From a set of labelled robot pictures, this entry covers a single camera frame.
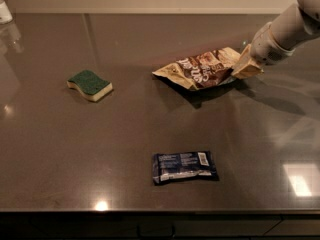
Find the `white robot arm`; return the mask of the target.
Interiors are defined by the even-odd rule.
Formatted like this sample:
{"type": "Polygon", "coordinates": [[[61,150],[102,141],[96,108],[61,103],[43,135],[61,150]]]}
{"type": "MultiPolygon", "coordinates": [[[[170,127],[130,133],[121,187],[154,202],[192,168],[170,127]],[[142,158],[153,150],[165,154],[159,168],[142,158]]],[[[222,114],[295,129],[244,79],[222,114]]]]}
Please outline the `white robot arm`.
{"type": "Polygon", "coordinates": [[[295,49],[320,37],[320,0],[297,0],[272,22],[266,23],[232,67],[232,76],[245,79],[292,56],[295,49]]]}

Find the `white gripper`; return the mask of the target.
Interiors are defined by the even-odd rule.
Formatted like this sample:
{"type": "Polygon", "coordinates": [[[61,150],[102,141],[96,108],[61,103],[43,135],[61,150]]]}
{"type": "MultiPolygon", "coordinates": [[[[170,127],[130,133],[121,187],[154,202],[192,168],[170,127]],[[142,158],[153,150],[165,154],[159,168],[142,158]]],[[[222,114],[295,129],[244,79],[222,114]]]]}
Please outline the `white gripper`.
{"type": "Polygon", "coordinates": [[[232,67],[231,75],[237,79],[246,79],[263,73],[262,65],[276,65],[292,56],[294,49],[282,48],[271,31],[271,22],[266,23],[242,51],[237,63],[232,67]]]}

